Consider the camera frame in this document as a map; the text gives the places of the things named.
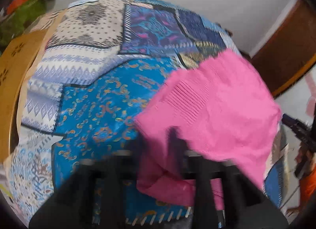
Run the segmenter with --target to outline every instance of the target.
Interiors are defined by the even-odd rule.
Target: yellow object
[[[7,196],[13,199],[12,194],[2,184],[0,184],[0,190],[3,191]]]
[[[0,57],[0,162],[18,144],[15,118],[20,87],[45,34],[46,30],[35,31],[13,39]]]

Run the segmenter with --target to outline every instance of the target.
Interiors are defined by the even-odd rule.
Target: crumpled pink fabric
[[[137,188],[163,202],[194,205],[194,181],[181,180],[168,159],[167,134],[177,127],[190,149],[210,160],[232,160],[261,189],[280,118],[258,72],[231,50],[198,69],[174,71],[135,118],[148,143]],[[220,181],[211,185],[216,207],[223,209]]]

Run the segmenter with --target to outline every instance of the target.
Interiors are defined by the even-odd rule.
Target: blue patterned fabric
[[[169,58],[129,61],[100,77],[87,88],[67,86],[59,112],[56,133],[67,138],[53,146],[53,178],[58,188],[81,159],[102,159],[123,149],[127,140],[136,137],[132,118],[140,113],[158,91],[167,75],[174,70]],[[137,191],[135,183],[127,186],[126,217],[178,214],[181,206],[157,202]],[[101,198],[97,198],[93,221],[98,223]]]
[[[79,0],[70,6],[22,103],[28,128],[21,129],[8,181],[27,222],[81,159],[102,159],[136,137],[134,116],[172,70],[196,68],[225,48],[239,53],[222,28],[164,1]],[[279,183],[274,169],[266,180],[272,198]],[[144,195],[133,182],[125,185],[127,223],[189,214],[189,207]],[[93,222],[99,223],[98,187],[95,194]]]
[[[214,22],[210,22],[207,18],[205,18],[204,16],[201,16],[201,19],[202,19],[202,22],[203,22],[203,25],[205,28],[208,28],[214,32],[217,32],[217,33],[225,33],[227,34],[227,32],[222,29],[219,25],[217,25],[216,23]]]
[[[269,199],[280,207],[282,203],[284,157],[280,158],[270,169],[264,181],[265,193]]]
[[[174,9],[179,9],[179,10],[186,10],[183,7],[165,2],[165,1],[161,1],[161,0],[135,0],[135,2],[141,2],[141,3],[146,3],[146,4],[152,4],[152,5],[161,5],[164,7],[168,7],[168,8],[174,8]]]
[[[220,48],[226,48],[221,35],[213,30],[204,27],[202,19],[195,12],[177,11],[179,13],[179,22],[183,25],[187,34],[200,41],[211,42]]]
[[[163,56],[174,48],[197,52],[192,41],[181,32],[172,13],[126,5],[125,15],[121,53]]]

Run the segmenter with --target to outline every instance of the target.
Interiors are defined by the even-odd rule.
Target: pink item
[[[180,180],[168,159],[167,133],[177,127],[190,149],[210,160],[232,160],[261,189],[280,118],[258,72],[231,50],[198,69],[174,71],[135,119],[149,143],[137,188],[163,202],[193,206],[194,182]],[[216,207],[223,209],[221,185],[211,184]]]

